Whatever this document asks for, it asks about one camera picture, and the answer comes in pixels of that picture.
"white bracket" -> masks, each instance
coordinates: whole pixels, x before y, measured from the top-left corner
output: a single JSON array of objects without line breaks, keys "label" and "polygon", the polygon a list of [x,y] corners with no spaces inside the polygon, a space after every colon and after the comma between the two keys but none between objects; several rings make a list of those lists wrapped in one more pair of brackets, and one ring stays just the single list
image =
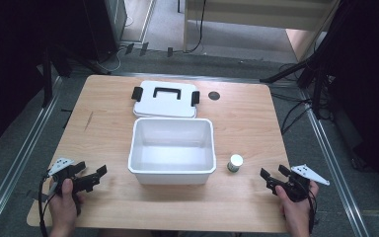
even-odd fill
[{"label": "white bracket", "polygon": [[49,176],[54,175],[55,173],[63,170],[64,168],[68,167],[69,165],[75,163],[74,160],[66,159],[66,158],[58,158],[56,163],[51,167],[50,171],[48,172]]},{"label": "white bracket", "polygon": [[297,173],[298,175],[307,178],[309,180],[319,182],[323,185],[329,185],[330,182],[322,178],[320,175],[318,175],[316,172],[314,172],[312,169],[307,167],[306,165],[302,166],[293,166],[291,167],[291,170]]}]

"person's left hand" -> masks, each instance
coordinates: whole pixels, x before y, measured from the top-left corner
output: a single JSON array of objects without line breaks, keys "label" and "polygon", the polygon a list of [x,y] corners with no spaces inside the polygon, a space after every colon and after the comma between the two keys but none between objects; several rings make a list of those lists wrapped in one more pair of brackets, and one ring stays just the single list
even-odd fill
[{"label": "person's left hand", "polygon": [[62,194],[55,195],[49,202],[53,227],[50,236],[71,236],[75,230],[77,218],[76,204],[72,198],[73,182],[65,179]]}]

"wooden tabletop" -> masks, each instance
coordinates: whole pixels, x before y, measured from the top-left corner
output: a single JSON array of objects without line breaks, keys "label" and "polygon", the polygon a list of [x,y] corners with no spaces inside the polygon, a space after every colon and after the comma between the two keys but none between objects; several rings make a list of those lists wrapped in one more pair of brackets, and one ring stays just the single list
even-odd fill
[{"label": "wooden tabletop", "polygon": [[[217,169],[205,185],[140,185],[127,169],[135,101],[131,94],[143,80],[191,83],[200,91],[197,117],[214,126]],[[218,92],[217,101],[208,98]],[[226,165],[240,154],[236,173]],[[107,165],[108,172],[90,193],[77,220],[78,227],[286,232],[278,198],[265,187],[261,168],[285,180],[278,165],[288,167],[269,88],[266,85],[90,76],[59,142],[51,166],[59,157],[85,161],[84,175]],[[48,184],[44,185],[45,193]],[[27,222],[39,226],[35,201]],[[51,224],[49,211],[46,224]]]}]

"person's right hand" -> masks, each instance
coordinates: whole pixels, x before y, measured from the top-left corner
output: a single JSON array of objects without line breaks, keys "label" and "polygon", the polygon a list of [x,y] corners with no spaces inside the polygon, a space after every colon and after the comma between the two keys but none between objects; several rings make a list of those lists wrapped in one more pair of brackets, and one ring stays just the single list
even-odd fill
[{"label": "person's right hand", "polygon": [[[281,186],[275,187],[276,194],[281,200],[280,211],[285,215],[285,225],[288,232],[293,237],[310,236],[309,233],[309,213],[310,203],[307,199],[299,202],[293,202]],[[310,181],[310,192],[317,196],[319,191],[318,185]]]}]

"metal floor strip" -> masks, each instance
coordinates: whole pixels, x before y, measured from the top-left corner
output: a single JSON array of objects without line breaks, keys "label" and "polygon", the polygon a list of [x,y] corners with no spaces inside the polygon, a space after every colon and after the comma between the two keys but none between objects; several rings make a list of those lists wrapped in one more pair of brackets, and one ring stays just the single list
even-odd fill
[{"label": "metal floor strip", "polygon": [[11,168],[8,171],[4,181],[0,186],[0,215],[5,208],[5,205],[10,198],[12,191],[14,190],[17,182],[26,167],[30,155],[32,154],[36,143],[41,135],[41,132],[48,121],[48,118],[53,111],[54,105],[56,104],[59,97],[59,89],[62,85],[62,79],[57,77],[53,85],[53,98],[46,108],[41,109],[38,114],[38,118],[36,119],[29,135],[24,141],[23,146],[17,154]]},{"label": "metal floor strip", "polygon": [[[302,99],[309,99],[308,93],[306,91],[300,91]],[[362,218],[362,214],[358,208],[344,176],[341,171],[341,167],[337,161],[337,157],[332,149],[331,143],[326,136],[325,130],[319,120],[316,119],[312,110],[308,110],[307,115],[309,117],[310,123],[318,138],[319,144],[322,148],[325,159],[328,163],[329,170],[334,179],[334,183],[337,187],[338,193],[340,194],[343,207],[345,209],[346,215],[349,218],[349,222],[352,226],[352,230],[355,236],[370,236],[366,224]]]}]

